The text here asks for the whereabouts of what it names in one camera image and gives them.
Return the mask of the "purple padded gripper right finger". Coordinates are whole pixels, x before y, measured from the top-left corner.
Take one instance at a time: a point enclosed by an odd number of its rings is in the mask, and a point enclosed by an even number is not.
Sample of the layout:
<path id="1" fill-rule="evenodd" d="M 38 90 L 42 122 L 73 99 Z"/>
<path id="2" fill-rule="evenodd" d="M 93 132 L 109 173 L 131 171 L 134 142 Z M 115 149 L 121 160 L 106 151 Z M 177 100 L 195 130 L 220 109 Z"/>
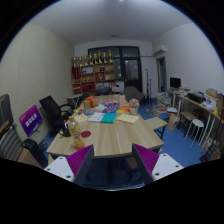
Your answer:
<path id="1" fill-rule="evenodd" d="M 145 185 L 183 169 L 183 166 L 167 153 L 157 154 L 137 144 L 132 144 L 132 154 Z"/>

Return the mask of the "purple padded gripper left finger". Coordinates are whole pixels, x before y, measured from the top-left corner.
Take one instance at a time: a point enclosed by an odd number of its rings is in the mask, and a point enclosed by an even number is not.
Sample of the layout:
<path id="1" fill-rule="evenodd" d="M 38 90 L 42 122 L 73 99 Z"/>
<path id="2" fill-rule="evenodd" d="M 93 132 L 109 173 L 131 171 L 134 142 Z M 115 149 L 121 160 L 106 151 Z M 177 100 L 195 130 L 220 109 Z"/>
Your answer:
<path id="1" fill-rule="evenodd" d="M 68 157 L 59 156 L 45 171 L 82 186 L 93 157 L 94 146 L 89 145 Z"/>

